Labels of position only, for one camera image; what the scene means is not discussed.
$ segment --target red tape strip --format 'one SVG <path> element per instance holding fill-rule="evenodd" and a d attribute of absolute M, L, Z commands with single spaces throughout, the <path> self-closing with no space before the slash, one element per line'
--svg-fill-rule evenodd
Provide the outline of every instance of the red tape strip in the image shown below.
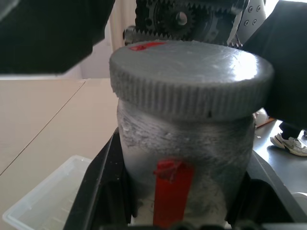
<path fill-rule="evenodd" d="M 169 228 L 183 219 L 194 168 L 182 161 L 160 161 L 157 165 L 153 224 Z"/>
<path fill-rule="evenodd" d="M 153 47 L 153 46 L 160 46 L 165 44 L 166 42 L 149 42 L 149 43 L 145 43 L 142 45 L 138 45 L 138 46 L 132 46 L 129 49 L 133 50 L 133 51 L 140 51 L 140 50 L 145 50 L 149 47 Z"/>

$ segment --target gray lid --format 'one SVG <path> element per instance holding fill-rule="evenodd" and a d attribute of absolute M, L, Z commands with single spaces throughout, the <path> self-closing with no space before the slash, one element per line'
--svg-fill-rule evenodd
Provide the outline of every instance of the gray lid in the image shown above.
<path fill-rule="evenodd" d="M 251 115 L 264 106 L 273 73 L 256 55 L 195 41 L 141 42 L 110 58 L 111 85 L 121 100 L 186 120 Z"/>

